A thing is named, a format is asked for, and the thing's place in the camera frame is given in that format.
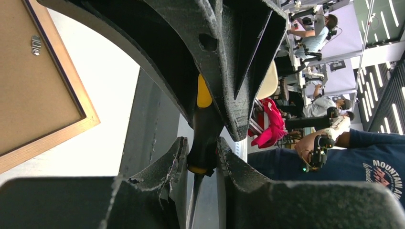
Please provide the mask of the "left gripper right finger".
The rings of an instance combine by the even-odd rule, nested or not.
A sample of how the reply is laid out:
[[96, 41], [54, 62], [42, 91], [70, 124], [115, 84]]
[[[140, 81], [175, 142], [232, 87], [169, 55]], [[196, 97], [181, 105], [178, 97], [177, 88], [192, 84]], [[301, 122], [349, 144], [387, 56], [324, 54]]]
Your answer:
[[222, 229], [402, 229], [393, 193], [365, 182], [273, 181], [217, 141]]

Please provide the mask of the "blue wooden photo frame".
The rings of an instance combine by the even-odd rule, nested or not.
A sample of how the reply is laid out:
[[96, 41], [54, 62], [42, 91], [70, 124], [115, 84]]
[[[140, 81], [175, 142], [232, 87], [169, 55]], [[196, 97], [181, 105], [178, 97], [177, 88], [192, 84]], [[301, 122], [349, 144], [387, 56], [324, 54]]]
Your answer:
[[48, 10], [34, 0], [1, 1], [1, 172], [99, 123]]

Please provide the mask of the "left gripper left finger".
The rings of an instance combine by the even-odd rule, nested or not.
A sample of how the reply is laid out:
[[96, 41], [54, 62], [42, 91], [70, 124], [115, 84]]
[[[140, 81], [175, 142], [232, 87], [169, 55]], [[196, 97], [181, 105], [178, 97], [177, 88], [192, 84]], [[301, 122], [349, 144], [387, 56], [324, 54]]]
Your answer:
[[130, 178], [23, 177], [0, 188], [3, 229], [183, 229], [187, 138]]

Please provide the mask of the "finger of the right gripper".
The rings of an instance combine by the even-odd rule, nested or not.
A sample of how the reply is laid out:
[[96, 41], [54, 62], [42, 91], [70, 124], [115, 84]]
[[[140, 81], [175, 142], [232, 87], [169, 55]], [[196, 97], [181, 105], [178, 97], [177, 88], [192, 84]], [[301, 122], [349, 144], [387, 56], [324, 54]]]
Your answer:
[[42, 0], [40, 4], [100, 33], [134, 59], [190, 126], [223, 125], [197, 111], [198, 66], [177, 32], [142, 0]]
[[271, 0], [219, 0], [212, 7], [214, 34], [201, 34], [211, 62], [202, 76], [234, 141], [247, 135], [253, 102], [283, 40], [287, 16]]

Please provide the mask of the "yellow black screwdriver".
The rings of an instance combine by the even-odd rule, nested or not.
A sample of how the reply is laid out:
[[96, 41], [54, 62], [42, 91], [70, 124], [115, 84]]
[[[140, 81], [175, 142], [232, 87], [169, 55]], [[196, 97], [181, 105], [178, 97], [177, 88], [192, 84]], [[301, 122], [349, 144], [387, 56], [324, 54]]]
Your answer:
[[187, 156], [187, 169], [194, 173], [194, 182], [187, 215], [187, 228], [194, 226], [195, 213], [205, 176], [216, 168], [217, 139], [223, 124], [204, 77], [199, 74], [193, 113], [193, 144]]

